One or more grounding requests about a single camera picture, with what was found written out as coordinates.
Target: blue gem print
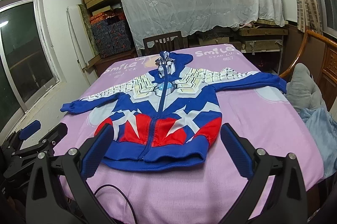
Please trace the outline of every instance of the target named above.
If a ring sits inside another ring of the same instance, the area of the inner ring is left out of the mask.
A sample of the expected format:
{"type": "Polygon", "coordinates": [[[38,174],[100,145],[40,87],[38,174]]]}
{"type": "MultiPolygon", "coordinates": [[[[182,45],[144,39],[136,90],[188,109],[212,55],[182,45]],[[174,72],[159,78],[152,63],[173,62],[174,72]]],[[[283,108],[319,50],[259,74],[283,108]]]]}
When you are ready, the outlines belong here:
{"type": "MultiPolygon", "coordinates": [[[[170,82],[167,83],[167,89],[171,88],[172,84],[170,82]]],[[[159,90],[163,90],[164,89],[164,83],[161,83],[158,87],[159,90]]]]}

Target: pink tablecloth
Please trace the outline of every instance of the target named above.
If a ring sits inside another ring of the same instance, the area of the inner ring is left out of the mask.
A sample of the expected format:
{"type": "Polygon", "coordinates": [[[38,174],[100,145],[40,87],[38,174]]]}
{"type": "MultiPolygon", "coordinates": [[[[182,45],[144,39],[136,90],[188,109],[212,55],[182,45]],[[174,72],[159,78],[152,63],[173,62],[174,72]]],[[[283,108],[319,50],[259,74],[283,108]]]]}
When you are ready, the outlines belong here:
{"type": "MultiPolygon", "coordinates": [[[[230,45],[210,45],[179,50],[193,55],[188,64],[192,68],[220,71],[232,68],[244,73],[257,69],[235,50],[223,53],[230,45]]],[[[115,84],[131,80],[155,68],[156,56],[141,57],[113,64],[84,93],[92,95],[115,84]]],[[[323,162],[308,129],[299,115],[275,88],[264,87],[243,91],[217,93],[223,123],[229,122],[239,136],[248,138],[257,148],[270,155],[297,155],[306,189],[323,176],[323,162]]],[[[80,147],[92,137],[98,121],[92,121],[89,112],[66,115],[62,122],[68,134],[55,147],[56,155],[69,148],[80,147]]],[[[65,179],[63,188],[72,197],[65,179]]],[[[125,172],[101,164],[92,178],[87,180],[95,191],[103,184],[119,187],[129,198],[140,224],[158,223],[217,223],[229,210],[243,190],[247,180],[242,178],[220,138],[210,148],[206,162],[193,168],[177,168],[162,172],[125,172]]],[[[268,180],[262,197],[252,216],[260,213],[271,188],[268,180]]],[[[106,187],[97,194],[107,212],[124,223],[134,223],[124,198],[113,188],[106,187]]]]}

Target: blue blanket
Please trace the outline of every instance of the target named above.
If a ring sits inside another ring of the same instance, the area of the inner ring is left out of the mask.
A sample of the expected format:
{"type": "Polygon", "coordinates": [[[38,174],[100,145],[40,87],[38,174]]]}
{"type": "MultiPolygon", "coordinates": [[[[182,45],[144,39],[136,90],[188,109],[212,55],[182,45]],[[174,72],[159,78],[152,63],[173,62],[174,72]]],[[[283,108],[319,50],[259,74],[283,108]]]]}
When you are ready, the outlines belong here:
{"type": "Polygon", "coordinates": [[[323,107],[303,108],[300,117],[309,129],[323,159],[324,178],[337,171],[337,122],[323,107]]]}

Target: zipper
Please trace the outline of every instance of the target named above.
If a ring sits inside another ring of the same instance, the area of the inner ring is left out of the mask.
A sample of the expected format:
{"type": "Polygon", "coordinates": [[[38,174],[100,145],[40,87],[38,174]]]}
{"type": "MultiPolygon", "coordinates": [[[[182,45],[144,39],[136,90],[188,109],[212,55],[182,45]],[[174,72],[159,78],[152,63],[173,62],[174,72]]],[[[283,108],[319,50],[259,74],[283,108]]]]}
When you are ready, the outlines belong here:
{"type": "Polygon", "coordinates": [[[144,156],[149,152],[153,138],[154,138],[154,131],[156,128],[156,122],[157,120],[159,120],[161,118],[161,114],[163,112],[163,108],[164,108],[164,102],[165,102],[165,97],[166,97],[166,89],[167,89],[167,83],[168,83],[168,76],[167,76],[167,70],[166,70],[166,62],[163,58],[164,64],[163,64],[163,68],[164,68],[164,88],[163,91],[161,93],[161,97],[160,97],[160,102],[159,102],[159,108],[158,108],[158,112],[155,118],[152,118],[150,121],[150,127],[149,127],[149,136],[148,136],[148,141],[146,143],[146,146],[144,148],[144,150],[142,151],[142,153],[139,155],[138,159],[143,160],[144,156]]]}

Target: gray cushion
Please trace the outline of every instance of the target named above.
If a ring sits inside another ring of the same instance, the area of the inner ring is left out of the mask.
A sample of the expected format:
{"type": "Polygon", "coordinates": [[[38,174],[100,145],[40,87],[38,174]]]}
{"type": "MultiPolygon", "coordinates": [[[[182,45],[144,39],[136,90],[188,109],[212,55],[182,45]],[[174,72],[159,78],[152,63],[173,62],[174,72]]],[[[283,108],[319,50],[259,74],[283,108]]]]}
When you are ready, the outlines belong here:
{"type": "Polygon", "coordinates": [[[298,63],[295,66],[293,77],[290,83],[287,83],[285,97],[296,109],[297,113],[303,108],[323,107],[326,110],[320,89],[311,78],[309,69],[302,63],[298,63]]]}

